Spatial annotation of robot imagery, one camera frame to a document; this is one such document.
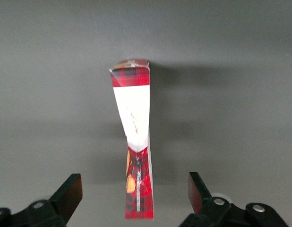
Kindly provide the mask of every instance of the black clamp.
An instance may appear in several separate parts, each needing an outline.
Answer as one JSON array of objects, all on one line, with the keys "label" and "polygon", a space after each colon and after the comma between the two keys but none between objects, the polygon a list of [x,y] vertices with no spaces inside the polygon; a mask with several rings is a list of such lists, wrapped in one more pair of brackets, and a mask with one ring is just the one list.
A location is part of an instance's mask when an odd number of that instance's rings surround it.
[{"label": "black clamp", "polygon": [[11,215],[0,208],[0,227],[65,227],[82,200],[80,174],[72,174],[49,200],[39,200]]},{"label": "black clamp", "polygon": [[246,210],[212,197],[197,172],[189,173],[189,199],[194,210],[180,227],[288,227],[268,205],[249,203]]}]

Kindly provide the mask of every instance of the plaid pattern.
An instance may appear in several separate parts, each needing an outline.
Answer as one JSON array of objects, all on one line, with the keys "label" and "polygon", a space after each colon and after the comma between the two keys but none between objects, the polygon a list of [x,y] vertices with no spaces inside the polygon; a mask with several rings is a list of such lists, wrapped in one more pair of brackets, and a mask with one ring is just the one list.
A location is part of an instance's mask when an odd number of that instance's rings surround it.
[{"label": "plaid pattern", "polygon": [[150,84],[148,68],[122,68],[111,72],[113,87],[128,87]]},{"label": "plaid pattern", "polygon": [[[133,193],[126,194],[125,218],[154,218],[152,188],[150,182],[148,149],[135,152],[129,148],[130,161],[127,176],[135,179],[136,188]],[[137,211],[137,173],[141,172],[140,211]]]}]

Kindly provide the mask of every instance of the white label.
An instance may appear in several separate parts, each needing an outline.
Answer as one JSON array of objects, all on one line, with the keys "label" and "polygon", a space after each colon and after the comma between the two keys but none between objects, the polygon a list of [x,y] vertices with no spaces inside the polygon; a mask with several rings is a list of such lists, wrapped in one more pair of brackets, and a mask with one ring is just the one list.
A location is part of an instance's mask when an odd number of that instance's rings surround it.
[{"label": "white label", "polygon": [[148,145],[150,86],[114,87],[127,143],[135,152]]}]

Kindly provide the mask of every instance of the gray background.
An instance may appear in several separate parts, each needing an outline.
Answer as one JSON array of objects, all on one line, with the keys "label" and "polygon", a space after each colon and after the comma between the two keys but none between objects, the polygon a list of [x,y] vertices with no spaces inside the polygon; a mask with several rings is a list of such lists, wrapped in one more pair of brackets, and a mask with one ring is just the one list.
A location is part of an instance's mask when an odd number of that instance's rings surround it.
[{"label": "gray background", "polygon": [[[151,62],[154,221],[124,221],[108,69]],[[292,1],[0,1],[0,207],[81,173],[69,227],[178,226],[188,171],[292,226]]]}]

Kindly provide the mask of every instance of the red tartan packaging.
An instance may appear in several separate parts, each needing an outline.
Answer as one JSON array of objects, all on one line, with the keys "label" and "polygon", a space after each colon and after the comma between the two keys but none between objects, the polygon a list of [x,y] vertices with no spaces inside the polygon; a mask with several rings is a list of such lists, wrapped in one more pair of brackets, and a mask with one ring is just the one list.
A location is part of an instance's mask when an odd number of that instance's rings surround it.
[{"label": "red tartan packaging", "polygon": [[145,59],[122,61],[110,72],[128,144],[125,218],[153,219],[148,61]]}]

